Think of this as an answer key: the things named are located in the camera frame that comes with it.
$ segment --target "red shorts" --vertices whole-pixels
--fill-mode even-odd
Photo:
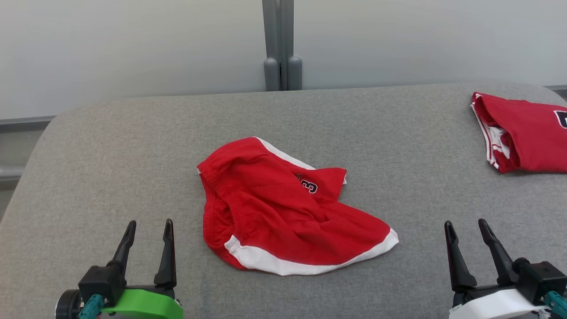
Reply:
[[[471,107],[500,173],[567,172],[567,108],[475,92]]]
[[[338,202],[345,169],[314,169],[257,137],[224,145],[198,169],[203,238],[238,269],[315,275],[398,243],[382,220]]]

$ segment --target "folded red shirt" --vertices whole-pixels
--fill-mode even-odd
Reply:
[[[475,92],[471,107],[500,173],[567,172],[567,108]]]
[[[220,147],[198,169],[203,238],[238,269],[315,275],[398,243],[382,220],[338,202],[344,169],[314,169],[257,137]]]

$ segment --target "white stripe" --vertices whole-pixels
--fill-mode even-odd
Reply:
[[[372,247],[372,249],[352,258],[351,260],[339,265],[307,265],[303,263],[286,261],[279,259],[266,250],[254,246],[242,246],[240,241],[234,237],[230,237],[225,243],[225,248],[233,255],[238,262],[248,269],[258,269],[272,272],[280,276],[288,275],[317,275],[324,272],[332,271],[341,267],[348,266],[352,263],[365,261],[381,255],[394,247],[399,240],[393,229],[384,241]]]
[[[486,125],[486,127],[488,127],[488,131],[491,135],[490,140],[493,144],[492,149],[501,152],[507,159],[510,159],[510,148],[506,146],[506,144],[502,143],[502,135],[506,133],[506,130],[488,125]]]
[[[498,165],[498,163],[497,163],[495,160],[491,160],[491,161],[489,161],[489,163],[490,163],[492,166],[496,167],[496,169],[499,168],[499,165]]]
[[[295,166],[299,166],[302,167],[304,169],[307,170],[315,170],[316,168],[314,168],[311,165],[305,164],[304,162],[298,160],[297,158],[291,157],[289,155],[287,155],[286,153],[280,151],[279,149],[277,149],[276,147],[274,147],[274,145],[264,141],[263,139],[254,136],[254,138],[257,138],[260,142],[262,142],[263,146],[270,151],[271,153],[273,153],[274,155],[276,155],[277,157],[281,158],[282,160],[288,161],[290,163],[292,163]],[[342,182],[343,185],[346,185],[346,177]]]
[[[492,150],[490,149],[490,145],[492,145],[492,143],[490,142],[490,138],[488,137],[488,135],[486,135],[486,131],[485,131],[486,127],[485,127],[484,123],[480,120],[479,115],[476,113],[475,105],[471,104],[471,108],[472,108],[472,112],[476,116],[476,120],[479,122],[480,130],[483,132],[484,140],[486,141],[486,160],[492,164],[493,161],[490,160],[490,155],[492,154]]]

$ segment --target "gray cushioned table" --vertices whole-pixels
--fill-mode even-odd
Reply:
[[[112,257],[138,221],[129,284],[158,269],[166,218],[186,318],[444,318],[452,302],[443,223],[479,284],[496,282],[485,218],[513,259],[567,271],[567,176],[501,175],[469,104],[474,91],[567,104],[512,83],[124,99],[56,117],[0,224],[0,318],[50,318],[59,295]],[[259,136],[315,166],[348,170],[341,201],[389,223],[385,255],[318,276],[238,271],[202,239],[196,165]]]

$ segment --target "white wall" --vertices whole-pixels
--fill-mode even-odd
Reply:
[[[0,1],[0,119],[100,100],[263,91],[259,0]]]
[[[303,88],[567,85],[565,0],[297,0]]]

